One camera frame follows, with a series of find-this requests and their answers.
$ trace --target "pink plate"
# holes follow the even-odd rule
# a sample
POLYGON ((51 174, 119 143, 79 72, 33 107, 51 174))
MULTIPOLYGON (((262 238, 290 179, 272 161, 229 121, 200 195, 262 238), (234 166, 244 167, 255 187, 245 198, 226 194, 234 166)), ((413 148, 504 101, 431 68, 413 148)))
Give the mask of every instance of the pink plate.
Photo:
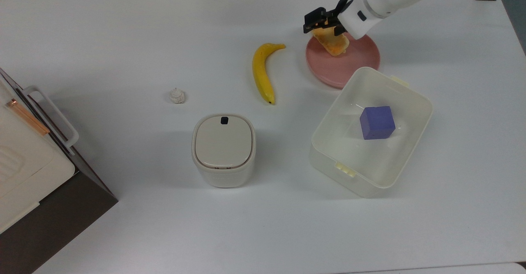
POLYGON ((361 67, 378 70, 380 66, 380 52, 369 36, 354 40, 349 33, 344 35, 349 39, 349 47, 338 56, 329 54, 314 37, 305 50, 312 73, 323 83, 337 88, 343 88, 355 70, 361 67))

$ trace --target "black button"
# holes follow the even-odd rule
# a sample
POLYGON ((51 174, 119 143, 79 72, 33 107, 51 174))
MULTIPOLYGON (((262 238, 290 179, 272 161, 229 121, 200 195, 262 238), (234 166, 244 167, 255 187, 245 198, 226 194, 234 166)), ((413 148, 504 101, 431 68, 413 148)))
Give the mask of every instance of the black button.
POLYGON ((363 15, 363 12, 361 12, 361 11, 358 12, 358 17, 359 17, 362 21, 366 21, 366 20, 367 20, 367 17, 365 17, 365 15, 363 15))

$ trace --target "container lid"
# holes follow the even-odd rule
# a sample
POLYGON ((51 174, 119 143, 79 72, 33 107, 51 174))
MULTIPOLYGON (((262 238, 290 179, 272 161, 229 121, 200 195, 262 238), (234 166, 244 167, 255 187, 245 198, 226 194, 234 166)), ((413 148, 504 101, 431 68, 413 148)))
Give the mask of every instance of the container lid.
POLYGON ((252 153, 252 130, 239 117, 217 115, 203 121, 197 129, 197 160, 209 168, 237 168, 252 153))

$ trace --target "dark panel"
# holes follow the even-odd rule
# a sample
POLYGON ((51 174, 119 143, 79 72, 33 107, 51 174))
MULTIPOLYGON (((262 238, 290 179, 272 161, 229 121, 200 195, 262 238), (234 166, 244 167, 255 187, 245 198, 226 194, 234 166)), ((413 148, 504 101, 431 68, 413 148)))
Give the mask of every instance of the dark panel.
POLYGON ((113 195, 77 173, 0 235, 0 273, 33 273, 115 203, 113 195))

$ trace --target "small white figurine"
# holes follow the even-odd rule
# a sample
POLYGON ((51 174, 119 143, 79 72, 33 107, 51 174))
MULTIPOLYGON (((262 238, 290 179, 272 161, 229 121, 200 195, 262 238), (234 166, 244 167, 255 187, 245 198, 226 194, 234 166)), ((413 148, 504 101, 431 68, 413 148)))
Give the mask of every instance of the small white figurine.
POLYGON ((185 93, 179 88, 170 91, 170 99, 174 104, 182 104, 185 101, 185 93))

